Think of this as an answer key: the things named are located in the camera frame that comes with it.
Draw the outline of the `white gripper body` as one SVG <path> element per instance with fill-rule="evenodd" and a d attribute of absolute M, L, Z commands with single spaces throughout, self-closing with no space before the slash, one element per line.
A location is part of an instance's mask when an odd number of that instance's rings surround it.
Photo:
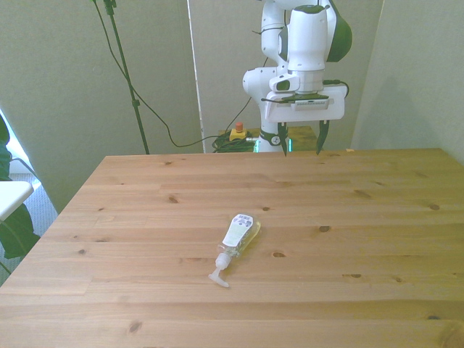
<path fill-rule="evenodd" d="M 346 86 L 326 86 L 312 95 L 270 92 L 264 102 L 264 117 L 270 123 L 340 120 L 345 112 Z"/>

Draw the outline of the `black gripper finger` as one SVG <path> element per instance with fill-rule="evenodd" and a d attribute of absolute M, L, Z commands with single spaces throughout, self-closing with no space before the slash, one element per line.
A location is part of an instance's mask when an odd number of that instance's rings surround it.
<path fill-rule="evenodd" d="M 287 138 L 288 138 L 288 126 L 286 123 L 278 123 L 278 137 L 283 153 L 286 156 L 288 151 Z"/>
<path fill-rule="evenodd" d="M 319 121 L 319 134 L 316 141 L 316 154 L 320 154 L 323 149 L 323 145 L 326 141 L 328 131 L 329 131 L 330 121 L 329 120 L 320 120 Z"/>

